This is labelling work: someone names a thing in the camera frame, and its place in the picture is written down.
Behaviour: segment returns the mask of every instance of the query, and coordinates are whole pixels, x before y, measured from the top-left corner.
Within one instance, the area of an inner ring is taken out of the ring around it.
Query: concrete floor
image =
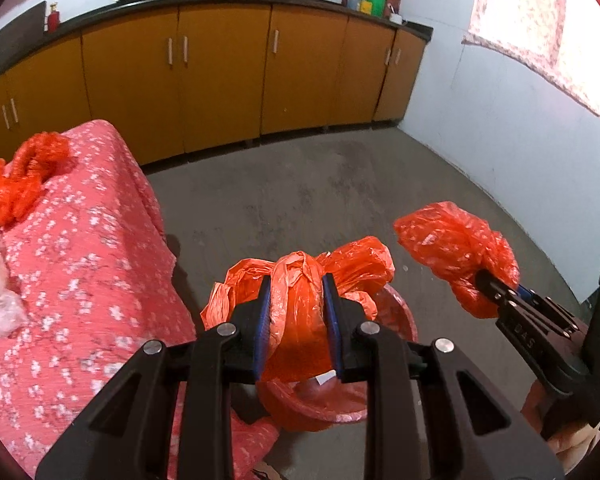
[[[396,218],[451,200],[507,237],[524,285],[578,313],[564,280],[524,231],[458,170],[397,128],[269,139],[202,157],[151,168],[149,175],[179,254],[174,284],[193,311],[242,258],[275,261],[293,250],[317,255],[375,235],[390,248],[392,285],[413,311],[420,342],[452,339],[520,407],[533,380],[522,358],[492,320],[462,310],[446,282],[396,241]],[[261,407],[248,390],[234,391],[238,414],[253,421]],[[364,439],[364,424],[283,433],[266,462],[288,480],[360,479]]]

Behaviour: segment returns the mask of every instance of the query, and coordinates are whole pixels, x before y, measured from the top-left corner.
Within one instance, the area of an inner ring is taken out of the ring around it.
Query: red plastic bag
[[[512,288],[520,270],[509,243],[489,224],[453,202],[429,204],[394,222],[398,241],[419,263],[451,284],[460,305],[478,318],[498,308],[477,291],[475,273],[487,269]]]
[[[378,311],[380,323],[407,341],[418,341],[418,330],[409,307],[389,284],[369,298]],[[275,379],[258,382],[256,388],[271,418],[287,431],[321,431],[333,424],[366,420],[364,382],[342,384],[336,377],[323,384],[315,378],[298,383]]]
[[[35,134],[13,156],[10,174],[0,158],[0,226],[21,221],[42,194],[42,183],[69,157],[69,140],[59,134]]]
[[[302,251],[280,258],[271,273],[269,359],[262,380],[299,381],[331,370],[322,321],[322,276]]]
[[[376,316],[370,294],[393,279],[389,249],[375,237],[346,244],[318,258],[298,251],[275,264],[247,259],[233,266],[224,283],[216,283],[202,311],[206,328],[225,322],[236,304],[257,297],[262,277],[271,275],[269,358],[262,380],[301,381],[331,370],[322,320],[322,277],[334,274],[338,292],[359,301],[369,319]]]
[[[375,236],[344,244],[331,253],[320,254],[316,259],[324,267],[324,272],[333,274],[341,295],[357,290],[375,294],[394,278],[391,253]]]

